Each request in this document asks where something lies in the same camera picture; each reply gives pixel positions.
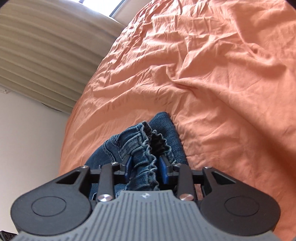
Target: orange bedsheet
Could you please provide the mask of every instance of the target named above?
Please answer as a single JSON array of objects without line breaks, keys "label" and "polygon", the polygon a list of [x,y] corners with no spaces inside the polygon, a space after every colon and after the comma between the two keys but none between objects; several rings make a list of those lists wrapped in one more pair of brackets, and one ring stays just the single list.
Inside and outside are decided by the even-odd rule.
[{"label": "orange bedsheet", "polygon": [[296,236],[296,11],[285,0],[158,0],[122,32],[67,124],[60,174],[112,135],[170,114],[191,168],[273,196]]}]

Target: black object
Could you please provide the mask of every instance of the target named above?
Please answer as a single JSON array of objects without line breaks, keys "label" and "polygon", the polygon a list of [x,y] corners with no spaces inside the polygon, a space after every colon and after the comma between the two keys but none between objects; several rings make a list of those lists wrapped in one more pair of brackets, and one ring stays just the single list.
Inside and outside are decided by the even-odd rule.
[{"label": "black object", "polygon": [[296,0],[287,0],[287,2],[296,9]]},{"label": "black object", "polygon": [[0,8],[7,2],[8,2],[8,0],[0,0]]},{"label": "black object", "polygon": [[3,241],[12,240],[14,236],[17,236],[17,234],[5,232],[3,230],[0,231],[0,239]]},{"label": "black object", "polygon": [[[97,205],[105,212],[106,206],[100,201],[113,200],[114,185],[127,183],[130,162],[131,157],[128,157],[123,164],[106,164],[102,169],[79,167],[22,195],[11,208],[11,218],[16,228],[33,235],[53,236],[79,227]],[[162,189],[177,185],[176,197],[192,200],[191,203],[195,204],[195,208],[199,207],[203,218],[219,230],[240,236],[260,235],[273,230],[279,220],[280,208],[272,197],[215,168],[193,171],[187,165],[168,164],[164,156],[159,158],[158,166],[162,167],[161,179],[169,180],[162,183]],[[99,183],[96,201],[87,198],[91,183]],[[201,185],[203,200],[197,199],[194,184]],[[149,196],[151,192],[145,193],[143,198]],[[120,208],[116,202],[113,208]]]}]

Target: jeans seam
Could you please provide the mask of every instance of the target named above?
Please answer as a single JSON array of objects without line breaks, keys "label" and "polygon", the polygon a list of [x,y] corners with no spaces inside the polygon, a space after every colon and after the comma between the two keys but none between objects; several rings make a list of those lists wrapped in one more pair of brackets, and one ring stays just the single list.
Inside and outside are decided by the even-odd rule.
[{"label": "jeans seam", "polygon": [[159,183],[156,180],[156,171],[157,171],[157,167],[155,165],[156,163],[156,157],[150,153],[150,148],[151,146],[149,145],[149,139],[148,138],[144,138],[143,134],[141,133],[142,139],[145,139],[142,143],[141,143],[141,148],[135,148],[132,152],[131,155],[133,155],[133,152],[135,151],[143,151],[143,154],[145,155],[147,161],[149,162],[149,164],[146,166],[148,168],[148,170],[145,170],[144,172],[142,172],[142,174],[147,172],[147,178],[148,178],[148,185],[150,185],[151,189],[154,191],[159,190],[158,186]]},{"label": "jeans seam", "polygon": [[[129,147],[129,148],[123,148],[125,145],[126,146],[129,146],[129,143],[131,142],[131,140],[132,139],[135,139],[135,138],[137,138],[137,140],[138,140],[138,144],[137,144],[137,146],[133,146],[133,147]],[[134,135],[131,139],[129,139],[123,146],[122,146],[122,148],[119,150],[119,156],[120,156],[120,158],[123,160],[124,158],[125,158],[125,156],[127,155],[127,154],[131,154],[135,149],[137,149],[137,148],[139,148],[140,146],[141,146],[141,133],[137,133],[136,135]]]},{"label": "jeans seam", "polygon": [[103,143],[103,151],[110,157],[112,161],[115,161],[115,157],[113,156],[112,152],[107,149],[106,143],[107,141]]},{"label": "jeans seam", "polygon": [[116,135],[111,136],[110,141],[112,142],[113,145],[116,145],[118,147],[121,147],[120,144],[116,141]]}]

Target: metal screw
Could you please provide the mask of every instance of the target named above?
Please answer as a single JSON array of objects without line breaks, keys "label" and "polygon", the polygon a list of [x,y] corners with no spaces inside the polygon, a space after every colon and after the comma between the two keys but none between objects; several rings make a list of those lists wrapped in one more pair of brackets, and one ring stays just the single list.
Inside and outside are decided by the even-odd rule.
[{"label": "metal screw", "polygon": [[184,194],[181,194],[179,199],[181,201],[192,201],[194,199],[193,195],[189,194],[189,193],[184,193]]},{"label": "metal screw", "polygon": [[100,196],[98,196],[98,200],[100,202],[109,202],[113,199],[113,197],[109,194],[102,194]]}]

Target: denim fabric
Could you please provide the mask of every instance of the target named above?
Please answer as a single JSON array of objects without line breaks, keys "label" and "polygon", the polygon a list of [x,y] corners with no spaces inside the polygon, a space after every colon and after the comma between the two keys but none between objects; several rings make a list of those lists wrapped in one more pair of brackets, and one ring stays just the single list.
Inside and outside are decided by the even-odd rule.
[{"label": "denim fabric", "polygon": [[[149,124],[143,121],[112,136],[91,155],[85,165],[91,169],[100,169],[113,161],[121,163],[127,155],[132,156],[134,168],[128,184],[115,186],[116,197],[121,190],[159,190],[156,162],[160,155],[166,155],[170,163],[187,164],[178,133],[165,112],[158,113]],[[93,198],[97,189],[98,184],[93,184],[90,199]]]}]

